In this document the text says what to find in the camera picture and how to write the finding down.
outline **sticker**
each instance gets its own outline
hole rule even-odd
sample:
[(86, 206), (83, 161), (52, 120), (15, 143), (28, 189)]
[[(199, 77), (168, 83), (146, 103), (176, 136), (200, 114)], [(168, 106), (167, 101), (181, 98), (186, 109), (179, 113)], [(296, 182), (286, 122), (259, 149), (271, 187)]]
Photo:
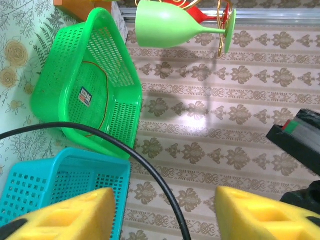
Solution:
[(90, 107), (92, 95), (84, 87), (82, 87), (79, 94), (79, 100), (87, 107)]

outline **patterned floor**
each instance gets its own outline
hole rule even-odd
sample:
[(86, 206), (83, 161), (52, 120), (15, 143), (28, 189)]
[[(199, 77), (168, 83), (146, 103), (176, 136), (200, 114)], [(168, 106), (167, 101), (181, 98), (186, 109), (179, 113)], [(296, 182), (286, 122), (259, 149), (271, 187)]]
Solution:
[[(143, 86), (135, 148), (156, 166), (193, 239), (220, 239), (215, 189), (272, 199), (318, 180), (266, 139), (301, 108), (320, 112), (320, 28), (237, 26), (230, 52), (200, 34), (172, 49), (127, 47)], [(168, 200), (132, 161), (123, 240), (180, 240)]]

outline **basket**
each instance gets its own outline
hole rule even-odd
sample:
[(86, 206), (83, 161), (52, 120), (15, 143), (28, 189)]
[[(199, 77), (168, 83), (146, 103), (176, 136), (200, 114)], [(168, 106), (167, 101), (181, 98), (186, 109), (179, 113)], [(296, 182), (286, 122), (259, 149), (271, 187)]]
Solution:
[(100, 188), (113, 188), (115, 217), (110, 239), (120, 239), (130, 162), (66, 148), (55, 158), (15, 164), (0, 200), (0, 227), (15, 218)]
[[(31, 97), (42, 122), (73, 122), (134, 146), (142, 86), (112, 16), (95, 8), (84, 23), (56, 35)], [(86, 132), (62, 129), (71, 141), (93, 151), (129, 159), (111, 143)]]

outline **yellow sponge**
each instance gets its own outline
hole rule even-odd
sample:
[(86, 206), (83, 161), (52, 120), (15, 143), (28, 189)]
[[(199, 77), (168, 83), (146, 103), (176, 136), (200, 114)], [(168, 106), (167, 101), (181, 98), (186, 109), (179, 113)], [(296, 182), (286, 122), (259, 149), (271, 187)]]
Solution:
[(115, 216), (112, 188), (101, 188), (23, 215), (7, 240), (106, 240)]
[(222, 240), (320, 240), (320, 215), (284, 202), (219, 186), (215, 209)]

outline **metal rail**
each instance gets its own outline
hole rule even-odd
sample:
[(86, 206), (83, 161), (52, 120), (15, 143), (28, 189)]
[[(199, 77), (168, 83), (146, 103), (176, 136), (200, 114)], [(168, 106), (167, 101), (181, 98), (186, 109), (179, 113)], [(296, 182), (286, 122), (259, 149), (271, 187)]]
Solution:
[[(137, 8), (120, 8), (127, 23), (136, 21)], [(216, 16), (217, 10), (210, 8), (200, 9), (204, 14)], [(320, 26), (319, 8), (238, 8), (236, 11), (237, 25), (259, 25), (259, 26)]]

